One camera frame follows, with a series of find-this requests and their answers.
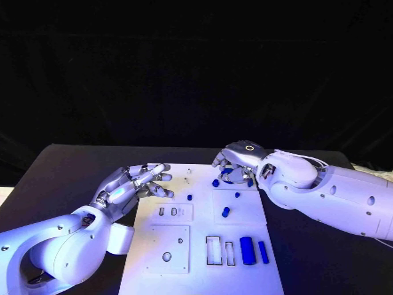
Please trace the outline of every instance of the blue object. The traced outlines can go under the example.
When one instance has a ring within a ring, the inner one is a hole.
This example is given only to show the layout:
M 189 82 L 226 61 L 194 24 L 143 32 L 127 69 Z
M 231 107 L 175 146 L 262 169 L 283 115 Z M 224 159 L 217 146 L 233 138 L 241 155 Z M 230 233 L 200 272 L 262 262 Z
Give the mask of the blue object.
M 224 210 L 223 210 L 221 216 L 223 216 L 223 217 L 227 217 L 227 216 L 228 216 L 228 212 L 230 212 L 230 207 L 224 207 Z
M 252 266 L 256 264 L 256 253 L 254 253 L 254 246 L 252 244 L 252 238 L 243 237 L 239 239 L 240 241 L 240 250 L 243 252 L 243 264 Z
M 226 169 L 221 171 L 221 174 L 230 174 L 230 172 L 233 172 L 233 169 L 231 169 L 231 168 L 226 168 Z
M 267 264 L 269 257 L 267 257 L 265 242 L 259 242 L 259 247 L 260 247 L 260 252 L 262 252 L 263 263 Z

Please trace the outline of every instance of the robotic arm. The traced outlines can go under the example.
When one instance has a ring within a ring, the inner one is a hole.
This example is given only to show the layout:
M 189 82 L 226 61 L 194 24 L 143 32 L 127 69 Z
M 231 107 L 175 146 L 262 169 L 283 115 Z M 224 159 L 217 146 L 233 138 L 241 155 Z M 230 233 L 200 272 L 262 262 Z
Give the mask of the robotic arm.
M 106 251 L 127 254 L 135 229 L 114 223 L 139 197 L 174 197 L 153 181 L 168 181 L 169 165 L 120 168 L 106 178 L 90 205 L 70 215 L 0 233 L 0 294 L 58 294 L 93 275 Z M 29 252 L 42 275 L 28 280 L 20 263 Z
M 250 141 L 220 151 L 213 166 L 223 170 L 228 163 L 233 172 L 220 174 L 221 180 L 241 183 L 253 174 L 280 208 L 299 210 L 344 232 L 393 241 L 393 182 L 303 155 L 269 154 Z

